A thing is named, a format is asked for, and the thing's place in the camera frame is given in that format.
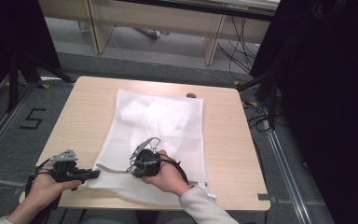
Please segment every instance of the white cloth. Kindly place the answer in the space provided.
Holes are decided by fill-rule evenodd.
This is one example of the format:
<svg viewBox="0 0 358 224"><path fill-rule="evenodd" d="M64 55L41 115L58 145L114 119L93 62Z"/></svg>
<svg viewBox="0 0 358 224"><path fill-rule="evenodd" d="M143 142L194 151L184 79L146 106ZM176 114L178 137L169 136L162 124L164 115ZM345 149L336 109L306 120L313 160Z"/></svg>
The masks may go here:
<svg viewBox="0 0 358 224"><path fill-rule="evenodd" d="M171 158L180 161L188 180L206 183L202 109L202 99L119 90L113 123L94 164L101 174L89 181L89 187L112 189L122 197L144 203L179 205L175 195L146 185L125 171L136 147L157 137L161 139L157 150L165 149Z"/></svg>

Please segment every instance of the wire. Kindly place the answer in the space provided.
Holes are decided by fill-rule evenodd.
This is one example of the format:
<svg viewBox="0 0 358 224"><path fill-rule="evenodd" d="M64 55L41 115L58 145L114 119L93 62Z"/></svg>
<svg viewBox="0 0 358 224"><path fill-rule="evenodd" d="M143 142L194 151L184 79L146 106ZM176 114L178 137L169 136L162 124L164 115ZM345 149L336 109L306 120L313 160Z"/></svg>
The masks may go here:
<svg viewBox="0 0 358 224"><path fill-rule="evenodd" d="M174 65L174 64L163 64L163 63L147 63L147 62L141 62L141 61L135 61L135 60L131 60L129 58L126 57L123 49L121 47L118 46L118 44L116 43L116 41L112 38L112 41L113 43L115 44L115 46L120 50L121 54L123 55L124 59L130 63L143 63L143 64L147 64L147 65L152 65L152 66L169 66L169 67L174 67L174 68L182 68L182 69L189 69L189 70L193 70L195 72L198 72L198 73L201 73L205 76L208 76L208 77L215 77L215 78L218 78L220 79L223 83L225 83L227 86L231 87L231 88L236 88L236 86L234 85L231 85L231 84L228 84L225 82L225 80L223 80L221 77L218 77L218 76L215 76L215 75L212 75L212 74L208 74L208 73L205 73L205 72L201 72L200 70L197 70L195 68L191 68L191 67L186 67L186 66L180 66L180 65Z"/></svg>

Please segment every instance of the human hand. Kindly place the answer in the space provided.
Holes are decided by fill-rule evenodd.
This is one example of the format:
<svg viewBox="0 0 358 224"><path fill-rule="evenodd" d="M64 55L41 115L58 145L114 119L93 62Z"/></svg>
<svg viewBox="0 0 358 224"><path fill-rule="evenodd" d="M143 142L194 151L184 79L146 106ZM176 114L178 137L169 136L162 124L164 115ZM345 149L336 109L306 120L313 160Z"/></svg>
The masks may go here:
<svg viewBox="0 0 358 224"><path fill-rule="evenodd" d="M165 150L161 150L158 154L161 159L167 159ZM144 176L142 180L146 184L152 184L164 192L174 193L179 197L190 189L179 171L166 161L161 162L158 175Z"/></svg>
<svg viewBox="0 0 358 224"><path fill-rule="evenodd" d="M75 189L82 184L80 180L57 183L49 171L41 170L34 180L25 200L7 218L13 223L29 223L37 213L52 203L66 189Z"/></svg>

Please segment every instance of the sleeve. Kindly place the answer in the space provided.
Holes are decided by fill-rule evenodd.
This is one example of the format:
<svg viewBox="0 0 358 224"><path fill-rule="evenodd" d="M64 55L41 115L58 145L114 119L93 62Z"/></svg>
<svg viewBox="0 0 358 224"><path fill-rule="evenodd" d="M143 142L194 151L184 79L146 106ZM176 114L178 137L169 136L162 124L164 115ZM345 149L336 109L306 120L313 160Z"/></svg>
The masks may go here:
<svg viewBox="0 0 358 224"><path fill-rule="evenodd" d="M234 218L219 207L208 197L207 193L198 186L186 191L179 198L179 203L198 224L238 224Z"/></svg>
<svg viewBox="0 0 358 224"><path fill-rule="evenodd" d="M7 220L7 217L0 218L0 224L14 224L13 222Z"/></svg>

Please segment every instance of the table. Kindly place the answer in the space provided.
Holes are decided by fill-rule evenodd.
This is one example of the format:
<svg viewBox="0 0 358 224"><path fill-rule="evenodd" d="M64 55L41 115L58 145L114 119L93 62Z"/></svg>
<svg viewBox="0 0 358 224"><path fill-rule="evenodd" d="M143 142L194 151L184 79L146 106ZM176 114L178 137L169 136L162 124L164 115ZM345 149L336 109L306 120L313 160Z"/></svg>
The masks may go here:
<svg viewBox="0 0 358 224"><path fill-rule="evenodd" d="M93 166L115 114L117 90L204 99L204 150L210 192L226 210L266 211L260 201L267 189L239 94L234 89L101 77L80 77L74 86L37 164L68 148L77 167ZM89 189L87 184L62 194L60 205L70 208L181 209L131 202L110 189Z"/></svg>
<svg viewBox="0 0 358 224"><path fill-rule="evenodd" d="M38 1L45 17L88 22L95 53L103 53L115 26L127 26L202 36L205 63L208 65L213 63L218 39L238 40L231 17L223 13L235 11L237 17L234 17L234 22L238 28L241 27L242 17L246 17L244 41L260 44L279 4L279 0ZM217 13L221 8L226 11ZM248 19L246 13L255 10L261 16Z"/></svg>

